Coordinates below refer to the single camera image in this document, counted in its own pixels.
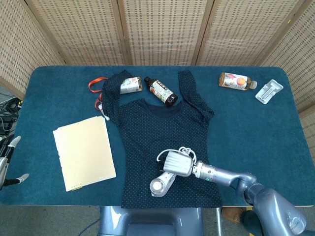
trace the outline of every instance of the lanyard clip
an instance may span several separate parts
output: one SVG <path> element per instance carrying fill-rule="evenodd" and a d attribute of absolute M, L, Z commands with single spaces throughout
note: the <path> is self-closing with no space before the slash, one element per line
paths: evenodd
<path fill-rule="evenodd" d="M 263 104 L 267 104 L 269 100 L 284 87 L 275 80 L 269 81 L 262 87 L 262 89 L 256 94 L 256 98 Z"/>
<path fill-rule="evenodd" d="M 110 120 L 110 118 L 104 114 L 104 111 L 103 111 L 103 107 L 102 107 L 102 103 L 101 103 L 101 102 L 100 102 L 99 105 L 98 105 L 98 109 L 100 110 L 100 112 L 102 112 L 102 115 L 105 117 L 106 120 Z"/>

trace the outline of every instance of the navy polka dot shirt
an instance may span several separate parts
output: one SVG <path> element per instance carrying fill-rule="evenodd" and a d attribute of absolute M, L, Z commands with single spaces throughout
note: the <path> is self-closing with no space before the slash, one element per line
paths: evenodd
<path fill-rule="evenodd" d="M 120 85 L 133 77 L 127 71 L 104 83 L 103 111 L 119 128 L 126 148 L 122 208 L 221 206 L 217 185 L 194 175 L 177 176 L 164 197 L 151 196 L 150 182 L 162 174 L 156 160 L 161 151 L 185 146 L 196 153 L 197 160 L 208 163 L 206 139 L 214 112 L 197 93 L 191 72 L 180 71 L 178 76 L 184 100 L 170 108 L 151 105 L 144 99 L 119 106 Z"/>

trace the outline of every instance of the small object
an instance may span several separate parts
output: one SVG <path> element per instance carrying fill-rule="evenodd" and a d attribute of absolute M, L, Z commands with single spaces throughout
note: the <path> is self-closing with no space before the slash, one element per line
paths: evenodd
<path fill-rule="evenodd" d="M 158 97 L 168 107 L 171 107 L 178 99 L 177 95 L 168 89 L 160 80 L 146 77 L 144 81 L 147 83 L 150 92 Z"/>
<path fill-rule="evenodd" d="M 102 103 L 101 103 L 101 102 L 100 102 L 99 105 L 98 105 L 98 109 L 100 110 L 100 112 L 102 113 L 102 115 L 104 116 L 104 118 L 105 118 L 107 121 L 109 121 L 110 118 L 104 114 L 103 106 L 102 106 Z"/>
<path fill-rule="evenodd" d="M 248 76 L 222 72 L 219 78 L 219 86 L 231 89 L 248 90 L 255 89 L 257 87 L 257 81 L 251 80 Z"/>
<path fill-rule="evenodd" d="M 120 94 L 142 91 L 142 84 L 140 77 L 127 78 L 120 86 Z"/>
<path fill-rule="evenodd" d="M 262 87 L 262 89 L 256 94 L 256 98 L 263 104 L 267 104 L 269 100 L 284 87 L 275 80 L 269 81 Z"/>

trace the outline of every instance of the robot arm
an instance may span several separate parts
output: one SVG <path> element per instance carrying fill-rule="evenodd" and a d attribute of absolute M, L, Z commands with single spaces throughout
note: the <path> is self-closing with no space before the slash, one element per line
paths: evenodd
<path fill-rule="evenodd" d="M 168 153 L 163 167 L 165 171 L 163 177 L 155 178 L 151 182 L 152 196 L 164 196 L 176 175 L 188 177 L 193 173 L 197 178 L 224 186 L 230 186 L 237 179 L 236 194 L 246 203 L 253 205 L 266 236 L 295 236 L 305 230 L 304 215 L 275 190 L 256 182 L 254 175 L 223 170 L 201 161 L 193 162 L 196 160 L 195 155 L 192 159 L 189 153 L 189 148 L 182 147 L 180 150 L 171 150 Z"/>
<path fill-rule="evenodd" d="M 16 137 L 13 139 L 8 146 L 4 146 L 1 148 L 1 157 L 0 157 L 0 190 L 4 186 L 9 186 L 13 184 L 22 183 L 24 180 L 27 179 L 29 174 L 24 174 L 19 178 L 15 179 L 6 179 L 6 173 L 9 167 L 9 163 L 11 161 L 12 154 L 18 142 L 20 141 L 21 136 Z"/>
<path fill-rule="evenodd" d="M 295 236 L 306 228 L 304 215 L 278 192 L 256 182 L 252 174 L 230 172 L 202 162 L 197 162 L 192 173 L 197 178 L 224 186 L 230 186 L 238 179 L 236 194 L 253 205 L 267 236 Z"/>

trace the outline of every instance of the shirt sleeve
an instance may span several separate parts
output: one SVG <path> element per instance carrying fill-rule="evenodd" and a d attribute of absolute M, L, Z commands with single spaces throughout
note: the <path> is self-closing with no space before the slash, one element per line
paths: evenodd
<path fill-rule="evenodd" d="M 203 116 L 203 120 L 209 123 L 214 116 L 214 112 L 205 103 L 196 90 L 196 82 L 189 70 L 178 72 L 178 81 L 181 94 L 185 101 L 196 108 Z"/>
<path fill-rule="evenodd" d="M 108 116 L 116 125 L 119 125 L 119 99 L 120 86 L 122 82 L 131 78 L 132 75 L 124 70 L 115 74 L 108 80 L 105 80 L 102 90 L 102 108 L 106 116 Z"/>

